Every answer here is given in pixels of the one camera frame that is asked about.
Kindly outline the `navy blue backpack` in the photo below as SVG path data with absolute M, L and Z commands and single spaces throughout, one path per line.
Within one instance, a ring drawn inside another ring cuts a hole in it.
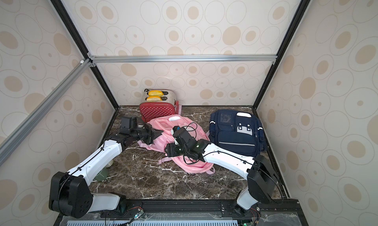
M 267 147 L 260 119 L 251 113 L 218 110 L 211 114 L 209 139 L 218 147 L 256 157 Z

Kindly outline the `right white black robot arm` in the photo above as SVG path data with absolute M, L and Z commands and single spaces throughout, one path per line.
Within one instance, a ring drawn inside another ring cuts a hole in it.
M 236 200 L 238 208 L 247 211 L 257 203 L 269 204 L 273 201 L 272 195 L 279 188 L 278 176 L 265 157 L 244 156 L 222 149 L 208 140 L 196 140 L 184 127 L 175 126 L 171 133 L 174 142 L 164 149 L 168 157 L 183 156 L 183 160 L 188 160 L 189 164 L 216 164 L 247 181 L 247 187 Z

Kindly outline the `pink backpack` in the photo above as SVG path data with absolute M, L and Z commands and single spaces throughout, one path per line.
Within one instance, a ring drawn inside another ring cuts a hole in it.
M 156 138 L 153 144 L 146 144 L 142 141 L 138 141 L 140 147 L 146 148 L 148 150 L 164 152 L 164 148 L 167 144 L 174 142 L 174 137 L 172 129 L 175 126 L 185 127 L 191 136 L 195 137 L 196 140 L 205 139 L 209 140 L 206 132 L 194 121 L 187 117 L 182 117 L 180 115 L 170 115 L 160 118 L 152 119 L 148 122 L 154 129 L 162 130 L 162 135 Z M 195 164 L 191 164 L 189 158 L 178 156 L 178 157 L 165 157 L 158 161 L 159 164 L 163 162 L 173 161 L 176 165 L 182 168 L 187 173 L 206 173 L 212 175 L 215 173 L 214 165 L 208 162 L 199 161 Z

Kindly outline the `red polka dot toaster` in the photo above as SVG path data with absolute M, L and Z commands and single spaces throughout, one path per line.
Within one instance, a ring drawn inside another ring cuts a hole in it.
M 141 103 L 139 105 L 139 111 L 142 115 L 142 119 L 144 122 L 148 122 L 152 119 L 165 117 L 169 115 L 180 115 L 181 114 L 181 105 L 179 100 L 171 90 L 164 90 L 164 89 L 152 89 L 152 90 L 160 90 L 164 92 L 164 96 L 162 96 L 162 101 L 160 102 L 147 102 L 146 98 L 148 96 L 148 91 L 150 89 L 145 89 L 142 95 Z

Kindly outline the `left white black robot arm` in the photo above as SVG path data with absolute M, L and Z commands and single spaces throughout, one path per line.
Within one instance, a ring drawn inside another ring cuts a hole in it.
M 127 200 L 120 194 L 94 194 L 89 186 L 94 178 L 115 157 L 137 141 L 152 144 L 163 134 L 135 116 L 124 116 L 117 131 L 88 158 L 67 172 L 57 172 L 51 179 L 49 209 L 64 216 L 81 218 L 87 213 L 115 211 L 120 216 L 127 211 Z

